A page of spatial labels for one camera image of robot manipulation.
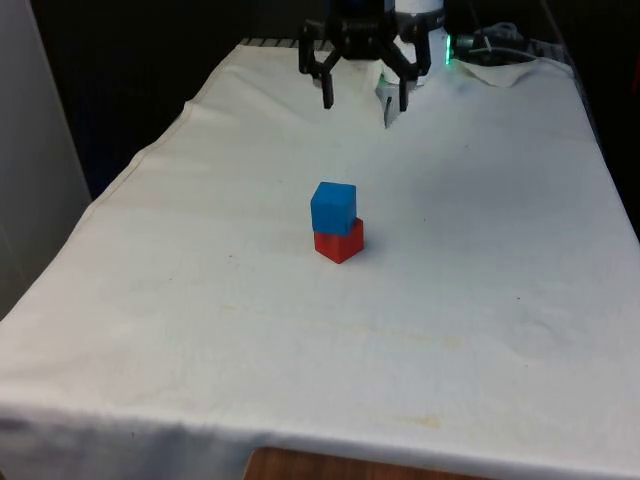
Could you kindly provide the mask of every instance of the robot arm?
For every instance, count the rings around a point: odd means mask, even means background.
[[[397,14],[395,0],[331,0],[324,23],[307,21],[300,29],[300,73],[319,79],[324,107],[333,106],[331,70],[340,58],[382,60],[400,79],[400,111],[408,104],[409,82],[431,67],[429,31],[444,23],[441,9],[426,15]],[[415,47],[416,62],[407,60],[394,43],[396,37]],[[329,40],[334,50],[324,62],[314,54],[316,40]]]

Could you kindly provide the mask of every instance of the stacked cubes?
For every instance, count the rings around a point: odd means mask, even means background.
[[[322,182],[311,199],[316,250],[342,263],[364,249],[364,223],[356,215],[356,187]]]

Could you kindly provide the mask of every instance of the red cube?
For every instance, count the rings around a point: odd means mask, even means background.
[[[351,233],[346,237],[314,232],[316,251],[336,263],[349,260],[364,249],[364,222],[356,218]]]

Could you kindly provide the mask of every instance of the dark background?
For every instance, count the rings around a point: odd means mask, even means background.
[[[89,188],[99,195],[156,140],[243,37],[292,38],[325,0],[32,0]],[[605,160],[640,236],[637,0],[547,0],[578,68]],[[450,33],[475,29],[445,0]],[[539,0],[474,0],[483,26],[515,22],[556,41]]]

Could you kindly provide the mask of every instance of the blue cube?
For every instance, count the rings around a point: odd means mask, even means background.
[[[313,231],[343,237],[356,221],[356,187],[322,182],[311,199]]]

